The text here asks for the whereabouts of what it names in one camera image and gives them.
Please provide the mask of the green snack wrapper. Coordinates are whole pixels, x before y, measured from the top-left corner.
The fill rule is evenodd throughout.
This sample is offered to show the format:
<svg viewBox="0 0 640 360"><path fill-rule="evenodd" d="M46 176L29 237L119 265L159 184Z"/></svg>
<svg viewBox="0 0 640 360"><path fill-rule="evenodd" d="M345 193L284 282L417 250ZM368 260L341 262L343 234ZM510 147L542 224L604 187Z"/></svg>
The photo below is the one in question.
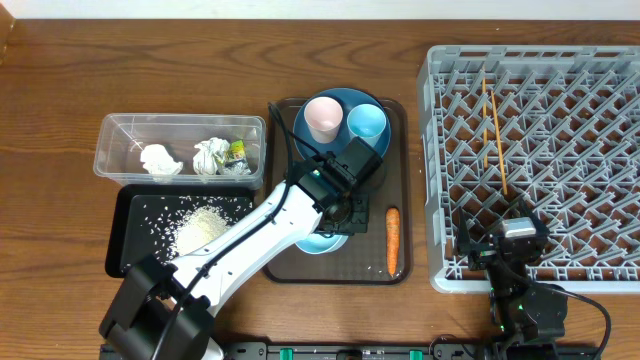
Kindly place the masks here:
<svg viewBox="0 0 640 360"><path fill-rule="evenodd" d="M245 176L251 174L246 149L242 140L228 142L223 140L216 153L218 173L229 176Z"/></svg>

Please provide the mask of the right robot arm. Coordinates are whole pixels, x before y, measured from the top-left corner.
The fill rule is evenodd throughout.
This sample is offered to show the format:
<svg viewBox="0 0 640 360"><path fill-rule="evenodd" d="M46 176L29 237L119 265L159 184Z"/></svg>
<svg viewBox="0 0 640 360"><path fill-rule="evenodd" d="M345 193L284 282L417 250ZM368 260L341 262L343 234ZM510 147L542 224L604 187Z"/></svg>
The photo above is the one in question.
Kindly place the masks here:
<svg viewBox="0 0 640 360"><path fill-rule="evenodd" d="M547 226L520 201L515 218L500 222L489 240L474 243L466 212L458 210L457 253L490 282L490 315L502 334L476 350L476 359L557 359L555 340L565 334L567 299L558 286L532 281L526 265L548 243Z"/></svg>

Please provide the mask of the orange carrot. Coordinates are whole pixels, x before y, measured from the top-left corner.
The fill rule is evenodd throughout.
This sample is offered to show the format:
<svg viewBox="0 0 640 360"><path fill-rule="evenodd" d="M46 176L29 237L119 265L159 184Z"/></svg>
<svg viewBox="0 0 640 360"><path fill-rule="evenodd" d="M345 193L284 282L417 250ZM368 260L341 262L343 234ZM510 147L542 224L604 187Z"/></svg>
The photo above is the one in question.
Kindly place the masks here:
<svg viewBox="0 0 640 360"><path fill-rule="evenodd" d="M393 277L397 270L400 247L400 212L391 207L386 212L387 271Z"/></svg>

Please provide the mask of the white tissue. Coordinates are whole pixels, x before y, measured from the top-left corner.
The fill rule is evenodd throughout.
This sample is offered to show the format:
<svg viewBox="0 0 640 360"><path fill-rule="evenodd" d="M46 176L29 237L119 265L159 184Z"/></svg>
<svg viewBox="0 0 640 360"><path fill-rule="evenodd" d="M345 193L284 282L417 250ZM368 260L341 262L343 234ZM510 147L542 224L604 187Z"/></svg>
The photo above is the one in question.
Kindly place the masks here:
<svg viewBox="0 0 640 360"><path fill-rule="evenodd" d="M151 175L176 175L183 170L183 163L175 161L161 144L146 146L140 153L140 162Z"/></svg>

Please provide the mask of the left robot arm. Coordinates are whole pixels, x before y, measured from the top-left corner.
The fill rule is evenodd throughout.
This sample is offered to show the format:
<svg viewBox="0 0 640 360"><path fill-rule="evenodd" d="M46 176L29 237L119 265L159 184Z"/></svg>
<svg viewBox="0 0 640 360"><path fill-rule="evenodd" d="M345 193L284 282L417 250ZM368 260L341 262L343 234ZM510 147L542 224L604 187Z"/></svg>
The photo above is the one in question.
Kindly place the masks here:
<svg viewBox="0 0 640 360"><path fill-rule="evenodd" d="M364 233L360 187L382 165L360 138L339 155L288 162L287 178L255 210L195 251L163 263L149 254L126 273L100 326L125 359L222 359L215 317L236 290L294 243Z"/></svg>

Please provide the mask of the white paper ball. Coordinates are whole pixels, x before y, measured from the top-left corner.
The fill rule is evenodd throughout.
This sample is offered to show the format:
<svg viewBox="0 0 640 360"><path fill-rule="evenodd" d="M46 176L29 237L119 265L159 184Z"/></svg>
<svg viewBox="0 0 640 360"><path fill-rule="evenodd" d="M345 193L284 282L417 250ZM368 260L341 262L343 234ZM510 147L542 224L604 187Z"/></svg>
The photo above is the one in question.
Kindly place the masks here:
<svg viewBox="0 0 640 360"><path fill-rule="evenodd" d="M221 138L212 137L195 145L198 150L193 157L193 169L197 175L216 175L226 164L230 143Z"/></svg>

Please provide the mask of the light blue bowl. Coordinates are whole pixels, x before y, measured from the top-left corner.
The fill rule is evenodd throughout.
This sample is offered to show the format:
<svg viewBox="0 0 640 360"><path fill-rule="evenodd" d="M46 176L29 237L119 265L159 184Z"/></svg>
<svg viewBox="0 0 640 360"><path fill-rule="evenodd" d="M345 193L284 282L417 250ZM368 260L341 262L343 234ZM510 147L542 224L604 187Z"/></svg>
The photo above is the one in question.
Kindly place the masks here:
<svg viewBox="0 0 640 360"><path fill-rule="evenodd" d="M347 235L323 236L311 234L307 238L295 243L302 252L310 255L320 255L338 250L348 240Z"/></svg>

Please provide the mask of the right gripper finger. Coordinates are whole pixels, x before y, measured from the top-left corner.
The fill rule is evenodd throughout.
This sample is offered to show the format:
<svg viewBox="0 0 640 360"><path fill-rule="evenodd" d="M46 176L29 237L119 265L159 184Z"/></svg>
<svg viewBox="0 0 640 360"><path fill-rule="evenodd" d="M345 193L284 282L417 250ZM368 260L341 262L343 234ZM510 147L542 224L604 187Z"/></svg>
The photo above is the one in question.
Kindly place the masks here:
<svg viewBox="0 0 640 360"><path fill-rule="evenodd" d="M459 224L457 225L456 250L459 256L467 256L471 250L471 240L465 211L462 207L458 208Z"/></svg>
<svg viewBox="0 0 640 360"><path fill-rule="evenodd" d="M537 217L528 206L528 203L525 201L525 199L523 197L518 197L509 202L507 211L504 215L504 220L514 220L521 218L527 218L532 223L537 220Z"/></svg>

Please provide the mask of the pile of white rice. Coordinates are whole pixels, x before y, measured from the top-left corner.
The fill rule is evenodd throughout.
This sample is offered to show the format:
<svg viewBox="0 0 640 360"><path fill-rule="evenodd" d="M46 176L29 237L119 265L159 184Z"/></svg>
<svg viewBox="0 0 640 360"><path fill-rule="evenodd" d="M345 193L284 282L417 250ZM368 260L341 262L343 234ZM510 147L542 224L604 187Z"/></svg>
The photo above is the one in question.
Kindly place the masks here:
<svg viewBox="0 0 640 360"><path fill-rule="evenodd" d="M131 203L123 262L152 254L167 263L208 244L253 210L248 197L138 195Z"/></svg>

